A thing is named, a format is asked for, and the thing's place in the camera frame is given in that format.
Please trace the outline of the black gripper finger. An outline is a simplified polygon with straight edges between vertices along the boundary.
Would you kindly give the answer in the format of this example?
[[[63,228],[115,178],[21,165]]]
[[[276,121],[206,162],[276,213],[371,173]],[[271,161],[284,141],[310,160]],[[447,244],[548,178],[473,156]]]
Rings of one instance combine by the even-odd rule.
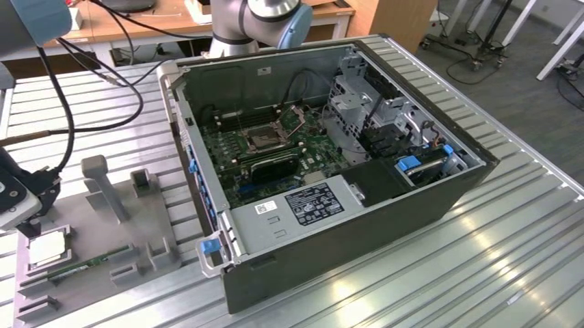
[[[17,231],[26,238],[36,238],[41,234],[41,224],[37,218],[26,219],[16,226]]]

